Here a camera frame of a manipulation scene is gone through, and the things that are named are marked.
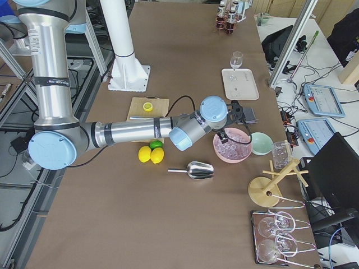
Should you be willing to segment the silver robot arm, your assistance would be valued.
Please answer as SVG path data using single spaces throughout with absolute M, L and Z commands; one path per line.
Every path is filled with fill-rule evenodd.
M 218 96 L 209 96 L 188 115 L 80 123 L 72 111 L 65 31 L 83 18 L 85 3 L 17 1 L 17 9 L 28 31 L 39 108 L 28 150 L 42 168 L 63 169 L 89 150 L 120 142 L 168 137 L 184 151 L 207 133 L 245 120 L 237 101 L 227 104 Z

